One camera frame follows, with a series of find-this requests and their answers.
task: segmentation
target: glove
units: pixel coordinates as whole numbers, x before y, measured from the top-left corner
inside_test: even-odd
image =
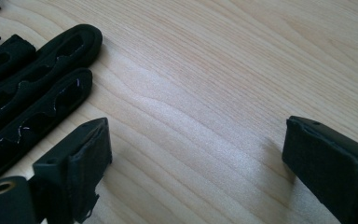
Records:
[[[81,24],[37,52],[17,35],[0,46],[0,175],[87,98],[101,44]]]

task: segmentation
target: light wood surface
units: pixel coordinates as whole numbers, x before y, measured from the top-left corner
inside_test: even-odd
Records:
[[[103,33],[90,98],[5,175],[107,117],[113,164],[85,223],[337,223],[281,160],[285,120],[358,141],[358,1],[11,0],[0,36]]]

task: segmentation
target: table surface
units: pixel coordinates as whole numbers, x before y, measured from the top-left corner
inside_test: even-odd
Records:
[[[1,1],[0,36],[37,49],[103,33],[89,99],[16,164],[107,117],[113,163],[85,223],[337,223],[282,163],[285,121],[358,142],[358,1]]]

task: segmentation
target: wooden table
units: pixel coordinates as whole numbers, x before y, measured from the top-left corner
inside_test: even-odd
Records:
[[[285,120],[358,141],[358,1],[11,0],[0,36],[103,33],[90,98],[6,175],[107,117],[114,160],[86,223],[337,223],[282,163]]]

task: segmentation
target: wood grain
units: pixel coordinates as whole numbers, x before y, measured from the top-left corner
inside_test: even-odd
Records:
[[[282,163],[297,115],[358,141],[358,1],[1,1],[37,48],[103,32],[91,97],[6,175],[107,117],[114,162],[86,223],[337,223]]]

